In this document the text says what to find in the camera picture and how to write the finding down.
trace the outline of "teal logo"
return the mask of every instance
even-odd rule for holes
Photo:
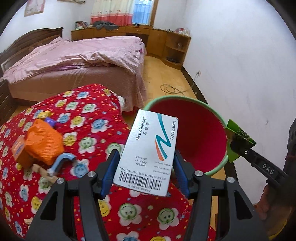
[[[163,118],[162,118],[162,115],[161,115],[161,114],[157,114],[157,116],[158,116],[159,124],[160,124],[160,127],[161,127],[162,131],[163,131],[163,134],[164,134],[164,136],[165,136],[166,141],[165,141],[164,139],[162,139],[159,135],[156,135],[155,146],[156,146],[156,151],[157,151],[157,154],[158,154],[159,160],[164,161],[164,160],[163,160],[163,157],[164,157],[164,159],[166,159],[166,158],[168,157],[168,155],[167,155],[166,152],[164,151],[164,149],[163,149],[163,147],[162,147],[162,145],[161,145],[161,142],[162,142],[163,144],[165,144],[166,146],[168,146],[168,147],[171,147],[172,144],[170,143],[170,140],[169,140],[169,138],[168,138],[168,135],[167,135],[166,132],[165,132],[165,127],[164,127],[164,125],[163,125]]]

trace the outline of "metal screw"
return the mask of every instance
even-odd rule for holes
[[[57,180],[57,183],[58,183],[58,184],[62,184],[63,182],[64,182],[64,179],[61,178],[61,177]]]
[[[234,183],[234,182],[235,182],[235,179],[234,179],[233,177],[228,177],[228,178],[227,178],[227,181],[228,181],[229,183]]]
[[[195,171],[194,175],[196,175],[197,177],[202,177],[203,172],[202,171]]]
[[[94,176],[96,175],[96,173],[93,172],[93,171],[91,171],[91,172],[89,172],[87,175],[88,175],[89,177],[94,177]]]

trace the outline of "red and cream curtain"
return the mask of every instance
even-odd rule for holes
[[[132,24],[134,0],[96,0],[91,14],[92,23],[109,21],[119,26]]]

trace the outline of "trash can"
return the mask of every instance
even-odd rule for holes
[[[144,110],[179,119],[176,149],[196,170],[212,176],[228,161],[226,123],[207,104],[183,96],[163,96]]]

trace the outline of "bed headboard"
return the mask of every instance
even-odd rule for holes
[[[55,38],[62,37],[63,28],[42,28],[28,32],[14,41],[0,54],[0,77],[4,71],[25,57],[34,48],[50,43]]]

